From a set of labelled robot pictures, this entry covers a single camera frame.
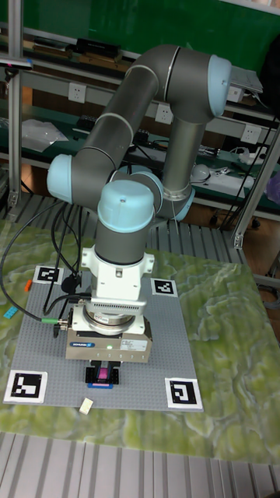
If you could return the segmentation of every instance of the white plastic bag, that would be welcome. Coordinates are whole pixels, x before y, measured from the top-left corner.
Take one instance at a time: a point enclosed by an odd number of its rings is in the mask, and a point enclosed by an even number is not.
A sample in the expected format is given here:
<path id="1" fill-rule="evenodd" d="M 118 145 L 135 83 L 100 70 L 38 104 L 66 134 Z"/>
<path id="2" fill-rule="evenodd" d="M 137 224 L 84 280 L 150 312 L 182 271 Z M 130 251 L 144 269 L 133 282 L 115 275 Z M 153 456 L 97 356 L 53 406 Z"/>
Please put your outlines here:
<path id="1" fill-rule="evenodd" d="M 66 142 L 68 139 L 52 123 L 28 119 L 22 126 L 22 146 L 42 153 L 54 142 Z"/>

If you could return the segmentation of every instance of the green cable connector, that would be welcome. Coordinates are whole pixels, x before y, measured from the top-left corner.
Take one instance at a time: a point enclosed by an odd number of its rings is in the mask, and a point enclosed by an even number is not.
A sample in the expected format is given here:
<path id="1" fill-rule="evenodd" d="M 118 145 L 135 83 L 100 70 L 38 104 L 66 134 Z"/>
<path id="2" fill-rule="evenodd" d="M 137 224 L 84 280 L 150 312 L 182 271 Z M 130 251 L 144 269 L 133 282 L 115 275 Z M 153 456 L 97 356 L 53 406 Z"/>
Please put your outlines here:
<path id="1" fill-rule="evenodd" d="M 41 318 L 41 321 L 44 324 L 52 324 L 52 325 L 56 325 L 58 323 L 57 318 Z"/>

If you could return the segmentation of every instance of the blue block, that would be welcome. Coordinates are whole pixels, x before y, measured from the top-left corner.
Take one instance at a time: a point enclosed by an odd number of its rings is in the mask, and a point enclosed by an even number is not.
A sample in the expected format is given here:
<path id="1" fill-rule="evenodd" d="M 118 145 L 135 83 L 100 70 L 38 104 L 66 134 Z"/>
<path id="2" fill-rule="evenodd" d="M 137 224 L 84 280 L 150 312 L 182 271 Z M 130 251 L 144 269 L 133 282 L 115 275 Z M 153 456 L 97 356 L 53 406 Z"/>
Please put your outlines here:
<path id="1" fill-rule="evenodd" d="M 11 306 L 8 311 L 5 312 L 4 317 L 5 318 L 12 318 L 14 314 L 18 311 L 18 309 L 15 306 Z"/>
<path id="2" fill-rule="evenodd" d="M 104 384 L 91 384 L 88 383 L 88 388 L 90 389 L 113 389 L 113 384 L 104 385 Z"/>

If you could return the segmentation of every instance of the purple object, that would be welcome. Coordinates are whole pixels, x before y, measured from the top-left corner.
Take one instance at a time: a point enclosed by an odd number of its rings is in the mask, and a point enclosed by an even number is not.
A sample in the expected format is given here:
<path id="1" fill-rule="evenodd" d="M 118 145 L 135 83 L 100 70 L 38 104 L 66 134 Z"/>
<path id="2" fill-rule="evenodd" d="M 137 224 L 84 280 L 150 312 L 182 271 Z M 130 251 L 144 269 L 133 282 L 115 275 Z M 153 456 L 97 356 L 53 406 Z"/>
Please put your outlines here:
<path id="1" fill-rule="evenodd" d="M 264 193 L 270 201 L 280 205 L 280 171 L 268 180 Z"/>

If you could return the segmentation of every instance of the light blue joint cap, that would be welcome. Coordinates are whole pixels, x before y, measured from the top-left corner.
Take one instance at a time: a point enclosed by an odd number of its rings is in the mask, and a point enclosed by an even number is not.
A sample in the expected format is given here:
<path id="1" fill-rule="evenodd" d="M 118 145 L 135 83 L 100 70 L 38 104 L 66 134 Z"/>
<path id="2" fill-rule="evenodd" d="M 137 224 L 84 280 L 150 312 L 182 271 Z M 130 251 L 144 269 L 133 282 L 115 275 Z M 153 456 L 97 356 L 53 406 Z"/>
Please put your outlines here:
<path id="1" fill-rule="evenodd" d="M 226 105 L 231 83 L 232 65 L 226 59 L 212 55 L 208 65 L 208 98 L 213 116 L 220 116 Z"/>
<path id="2" fill-rule="evenodd" d="M 152 219 L 153 195 L 136 181 L 112 181 L 103 187 L 97 212 L 100 222 L 109 230 L 137 232 Z"/>
<path id="3" fill-rule="evenodd" d="M 182 219 L 184 219 L 185 216 L 187 216 L 187 212 L 188 212 L 189 208 L 191 207 L 192 202 L 194 200 L 194 194 L 195 194 L 195 189 L 192 188 L 191 189 L 191 195 L 188 198 L 188 200 L 187 200 L 186 204 L 184 205 L 183 209 L 181 209 L 180 212 L 178 212 L 178 214 L 175 216 L 175 218 L 172 218 L 172 219 L 176 219 L 177 221 L 182 221 Z"/>
<path id="4" fill-rule="evenodd" d="M 72 156 L 60 154 L 51 162 L 47 173 L 47 189 L 51 195 L 72 204 Z"/>
<path id="5" fill-rule="evenodd" d="M 156 175 L 150 171 L 143 171 L 143 170 L 139 170 L 136 172 L 137 174 L 142 174 L 144 175 L 145 177 L 149 177 L 151 178 L 151 180 L 157 185 L 158 189 L 159 189 L 159 193 L 160 193 L 160 197 L 161 197 L 161 201 L 160 201 L 160 207 L 158 209 L 157 212 L 159 212 L 159 210 L 161 209 L 162 205 L 163 205 L 163 184 L 162 182 L 160 181 L 160 179 L 158 177 L 156 177 Z"/>

